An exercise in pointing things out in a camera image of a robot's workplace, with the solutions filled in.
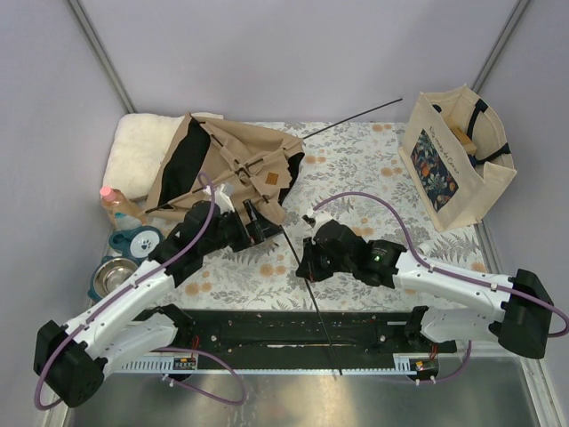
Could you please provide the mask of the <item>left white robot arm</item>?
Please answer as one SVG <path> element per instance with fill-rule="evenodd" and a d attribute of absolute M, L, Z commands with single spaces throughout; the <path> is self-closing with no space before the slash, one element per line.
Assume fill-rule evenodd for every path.
<path fill-rule="evenodd" d="M 138 357 L 168 346 L 187 349 L 193 331 L 180 310 L 160 308 L 138 325 L 132 321 L 200 270 L 205 256 L 227 247 L 239 252 L 281 234 L 281 226 L 251 201 L 244 208 L 247 223 L 238 212 L 212 201 L 196 203 L 117 289 L 62 326 L 44 324 L 37 333 L 33 365 L 36 407 L 47 408 L 41 401 L 45 385 L 68 407 L 78 407 L 118 368 Z"/>

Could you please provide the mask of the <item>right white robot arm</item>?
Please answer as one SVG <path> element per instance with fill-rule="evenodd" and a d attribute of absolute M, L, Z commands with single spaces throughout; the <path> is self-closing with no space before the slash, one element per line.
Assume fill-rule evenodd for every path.
<path fill-rule="evenodd" d="M 553 303 L 531 271 L 487 275 L 436 262 L 387 240 L 366 241 L 329 216 L 304 220 L 312 234 L 303 240 L 297 277 L 315 283 L 347 273 L 368 286 L 413 290 L 458 303 L 451 310 L 413 309 L 405 329 L 411 350 L 423 352 L 435 342 L 484 341 L 524 358 L 544 357 Z"/>

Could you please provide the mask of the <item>beige fabric pet tent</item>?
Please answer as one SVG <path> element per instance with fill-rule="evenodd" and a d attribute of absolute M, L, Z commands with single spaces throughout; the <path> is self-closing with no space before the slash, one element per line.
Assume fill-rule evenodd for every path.
<path fill-rule="evenodd" d="M 304 156 L 303 139 L 289 133 L 187 114 L 148 193 L 146 214 L 181 222 L 195 203 L 206 199 L 197 178 L 205 173 L 214 186 L 232 187 L 231 202 L 245 224 L 250 220 L 243 202 L 249 200 L 280 226 L 286 217 L 284 200 Z"/>

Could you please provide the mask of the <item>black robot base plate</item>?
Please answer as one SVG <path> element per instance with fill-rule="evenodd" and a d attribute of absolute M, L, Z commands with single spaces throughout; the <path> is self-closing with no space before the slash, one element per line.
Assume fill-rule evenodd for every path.
<path fill-rule="evenodd" d="M 339 348 L 380 354 L 453 354 L 453 341 L 434 343 L 423 337 L 418 313 L 354 311 L 182 310 L 173 304 L 157 308 L 174 316 L 180 327 L 177 348 L 196 347 L 216 357 L 235 349 L 325 348 L 332 357 Z"/>

